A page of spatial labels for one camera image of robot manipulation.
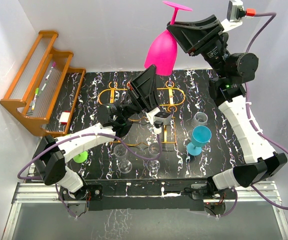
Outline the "pink wine glass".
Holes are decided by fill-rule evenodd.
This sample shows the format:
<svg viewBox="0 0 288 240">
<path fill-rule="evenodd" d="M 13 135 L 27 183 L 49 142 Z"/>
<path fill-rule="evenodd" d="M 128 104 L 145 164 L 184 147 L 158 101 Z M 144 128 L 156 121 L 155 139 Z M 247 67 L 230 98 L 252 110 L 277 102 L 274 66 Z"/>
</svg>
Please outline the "pink wine glass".
<svg viewBox="0 0 288 240">
<path fill-rule="evenodd" d="M 177 54 L 177 41 L 166 29 L 150 45 L 144 67 L 147 69 L 155 65 L 157 75 L 169 76 L 174 69 Z"/>
</svg>

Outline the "green wine glass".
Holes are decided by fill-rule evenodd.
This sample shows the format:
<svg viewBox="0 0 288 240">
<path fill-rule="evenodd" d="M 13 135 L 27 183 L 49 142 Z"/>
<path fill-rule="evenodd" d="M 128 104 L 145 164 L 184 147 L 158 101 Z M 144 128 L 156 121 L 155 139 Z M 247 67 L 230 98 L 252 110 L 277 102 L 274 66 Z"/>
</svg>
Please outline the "green wine glass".
<svg viewBox="0 0 288 240">
<path fill-rule="evenodd" d="M 79 153 L 78 155 L 73 157 L 73 161 L 75 163 L 81 164 L 84 163 L 88 159 L 88 151 L 83 151 Z"/>
</svg>

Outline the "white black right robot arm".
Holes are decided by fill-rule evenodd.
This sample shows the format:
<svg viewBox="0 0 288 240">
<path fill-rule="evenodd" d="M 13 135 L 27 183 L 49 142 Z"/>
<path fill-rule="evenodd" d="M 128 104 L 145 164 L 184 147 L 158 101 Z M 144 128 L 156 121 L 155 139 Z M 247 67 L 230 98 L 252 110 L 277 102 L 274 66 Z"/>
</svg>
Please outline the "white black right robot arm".
<svg viewBox="0 0 288 240">
<path fill-rule="evenodd" d="M 248 51 L 229 53 L 229 35 L 215 15 L 200 21 L 168 23 L 166 28 L 185 53 L 202 55 L 215 70 L 217 76 L 208 81 L 209 95 L 228 120 L 243 152 L 245 164 L 208 177 L 204 192 L 217 199 L 228 188 L 247 188 L 274 176 L 288 159 L 252 128 L 246 110 L 243 84 L 255 78 L 258 57 Z"/>
</svg>

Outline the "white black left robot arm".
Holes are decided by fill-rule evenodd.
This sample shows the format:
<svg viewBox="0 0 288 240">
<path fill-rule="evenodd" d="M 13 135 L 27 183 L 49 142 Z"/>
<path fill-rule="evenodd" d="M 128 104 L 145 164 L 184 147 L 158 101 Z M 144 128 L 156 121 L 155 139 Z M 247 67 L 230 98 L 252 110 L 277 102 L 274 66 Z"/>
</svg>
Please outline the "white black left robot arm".
<svg viewBox="0 0 288 240">
<path fill-rule="evenodd" d="M 127 83 L 127 98 L 121 103 L 101 104 L 97 108 L 97 124 L 62 136 L 44 136 L 35 151 L 34 164 L 46 186 L 58 185 L 77 200 L 87 195 L 87 184 L 67 163 L 77 155 L 101 144 L 120 140 L 131 129 L 130 117 L 140 113 L 159 112 L 156 98 L 156 66 L 149 66 Z"/>
</svg>

